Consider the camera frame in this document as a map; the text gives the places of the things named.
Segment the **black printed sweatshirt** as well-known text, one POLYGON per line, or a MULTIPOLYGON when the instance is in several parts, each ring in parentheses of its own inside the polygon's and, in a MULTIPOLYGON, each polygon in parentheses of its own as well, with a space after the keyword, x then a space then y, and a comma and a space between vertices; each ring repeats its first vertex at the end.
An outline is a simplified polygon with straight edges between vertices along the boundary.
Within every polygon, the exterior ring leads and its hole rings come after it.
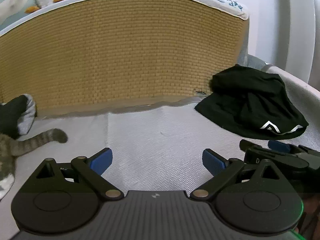
POLYGON ((195 110, 217 126, 239 136, 285 140, 302 135, 304 115, 286 93, 278 74, 236 64, 213 75, 211 94, 195 110))

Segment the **grey tabby cat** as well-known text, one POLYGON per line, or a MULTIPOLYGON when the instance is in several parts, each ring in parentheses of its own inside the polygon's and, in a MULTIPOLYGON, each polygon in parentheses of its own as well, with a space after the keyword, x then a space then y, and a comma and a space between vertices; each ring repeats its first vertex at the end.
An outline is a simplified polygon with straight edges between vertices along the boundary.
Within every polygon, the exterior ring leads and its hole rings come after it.
POLYGON ((68 141, 68 136, 58 128, 49 129, 23 141, 1 134, 1 199, 7 195, 15 181, 16 158, 54 141, 64 144, 68 141))

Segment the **black grey folded garment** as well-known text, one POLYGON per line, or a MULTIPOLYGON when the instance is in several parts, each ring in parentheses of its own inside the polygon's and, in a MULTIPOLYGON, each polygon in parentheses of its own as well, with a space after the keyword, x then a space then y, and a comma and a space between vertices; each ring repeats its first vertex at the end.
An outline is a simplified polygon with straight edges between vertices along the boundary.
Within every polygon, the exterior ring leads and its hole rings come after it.
POLYGON ((12 139, 28 134, 36 116, 36 103, 29 94, 1 103, 1 133, 12 139))

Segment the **woven tan upright mattress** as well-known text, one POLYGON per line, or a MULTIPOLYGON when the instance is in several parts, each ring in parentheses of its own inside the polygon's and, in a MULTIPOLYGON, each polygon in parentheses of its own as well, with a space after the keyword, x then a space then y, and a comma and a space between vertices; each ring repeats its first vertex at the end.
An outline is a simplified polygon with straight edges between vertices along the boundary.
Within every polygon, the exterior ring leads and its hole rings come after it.
POLYGON ((234 0, 65 0, 1 31, 1 101, 37 109, 209 93, 247 54, 234 0))

